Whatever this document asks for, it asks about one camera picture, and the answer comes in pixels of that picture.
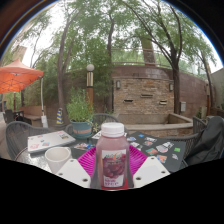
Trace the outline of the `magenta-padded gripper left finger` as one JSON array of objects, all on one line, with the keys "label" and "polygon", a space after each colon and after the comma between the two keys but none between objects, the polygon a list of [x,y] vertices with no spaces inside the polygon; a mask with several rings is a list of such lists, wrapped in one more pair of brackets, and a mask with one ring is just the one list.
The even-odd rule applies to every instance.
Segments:
[{"label": "magenta-padded gripper left finger", "polygon": [[78,159],[69,159],[56,175],[84,188],[99,189],[95,165],[96,148],[91,148]]}]

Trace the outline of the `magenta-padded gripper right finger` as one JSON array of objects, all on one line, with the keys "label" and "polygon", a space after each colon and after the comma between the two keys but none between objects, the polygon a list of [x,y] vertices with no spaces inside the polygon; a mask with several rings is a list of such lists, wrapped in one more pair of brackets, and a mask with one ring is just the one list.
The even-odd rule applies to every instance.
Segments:
[{"label": "magenta-padded gripper right finger", "polygon": [[133,146],[129,148],[129,152],[129,168],[134,188],[143,187],[170,174],[155,156],[147,157]]}]

